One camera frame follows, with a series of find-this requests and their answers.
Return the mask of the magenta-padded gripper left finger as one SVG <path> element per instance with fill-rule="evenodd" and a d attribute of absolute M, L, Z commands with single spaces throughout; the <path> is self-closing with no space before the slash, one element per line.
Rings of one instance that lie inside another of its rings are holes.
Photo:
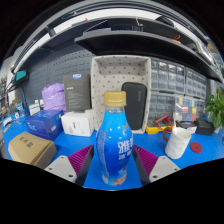
<path fill-rule="evenodd" d="M 83 186 L 93 156 L 94 145 L 89 145 L 70 156 L 59 156 L 45 170 L 67 181 Z"/>

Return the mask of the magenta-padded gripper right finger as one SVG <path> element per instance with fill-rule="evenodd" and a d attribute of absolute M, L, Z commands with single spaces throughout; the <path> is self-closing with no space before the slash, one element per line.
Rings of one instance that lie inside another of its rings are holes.
<path fill-rule="evenodd" d="M 168 157 L 158 157 L 137 145 L 133 146 L 132 155 L 143 185 L 153 183 L 180 170 Z"/>

